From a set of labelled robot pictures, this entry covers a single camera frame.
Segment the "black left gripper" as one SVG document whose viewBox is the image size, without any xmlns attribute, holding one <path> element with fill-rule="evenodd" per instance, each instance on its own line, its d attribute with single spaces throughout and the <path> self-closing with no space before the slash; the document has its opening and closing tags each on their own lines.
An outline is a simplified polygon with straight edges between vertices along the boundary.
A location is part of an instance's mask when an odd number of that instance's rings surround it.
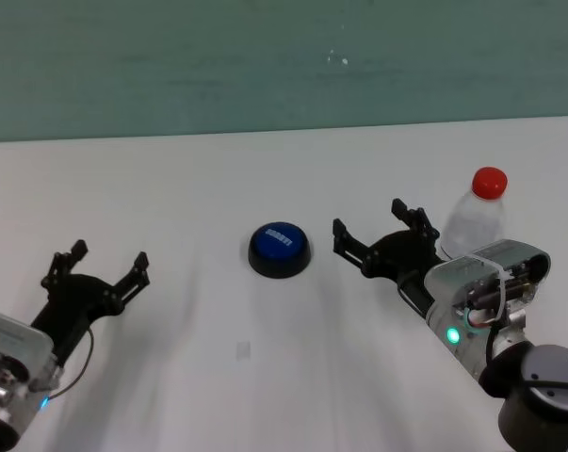
<svg viewBox="0 0 568 452">
<path fill-rule="evenodd" d="M 48 300 L 31 327 L 53 341 L 53 355 L 66 363 L 90 325 L 99 318 L 116 316 L 150 284 L 147 253 L 138 254 L 131 269 L 114 284 L 82 274 L 71 274 L 87 254 L 87 244 L 77 240 L 68 252 L 56 252 L 41 287 Z"/>
</svg>

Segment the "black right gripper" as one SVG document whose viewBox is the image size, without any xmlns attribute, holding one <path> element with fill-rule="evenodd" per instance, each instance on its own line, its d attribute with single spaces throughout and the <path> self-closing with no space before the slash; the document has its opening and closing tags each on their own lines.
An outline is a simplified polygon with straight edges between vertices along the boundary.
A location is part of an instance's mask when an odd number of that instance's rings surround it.
<svg viewBox="0 0 568 452">
<path fill-rule="evenodd" d="M 426 289 L 427 273 L 442 263 L 434 243 L 440 233 L 422 207 L 410 209 L 401 199 L 392 201 L 391 213 L 409 230 L 389 234 L 370 248 L 354 238 L 346 225 L 333 221 L 333 252 L 358 267 L 368 278 L 392 281 L 398 294 L 417 314 L 426 315 L 434 302 Z"/>
</svg>

